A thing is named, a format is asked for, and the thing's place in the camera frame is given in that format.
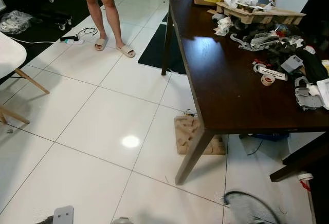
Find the pile of items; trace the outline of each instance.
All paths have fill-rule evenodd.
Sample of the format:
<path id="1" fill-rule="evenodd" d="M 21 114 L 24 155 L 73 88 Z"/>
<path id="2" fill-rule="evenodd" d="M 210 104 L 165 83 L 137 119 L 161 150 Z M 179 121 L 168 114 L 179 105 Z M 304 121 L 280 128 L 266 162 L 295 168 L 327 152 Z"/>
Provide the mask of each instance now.
<path id="1" fill-rule="evenodd" d="M 208 11 L 218 24 L 216 35 L 230 33 L 240 49 L 267 50 L 267 62 L 253 62 L 254 71 L 263 74 L 265 86 L 275 80 L 292 79 L 297 103 L 303 110 L 329 110 L 328 60 L 318 59 L 315 49 L 290 28 L 305 14 L 279 9 L 273 0 L 224 0 L 216 4 L 216 11 Z"/>

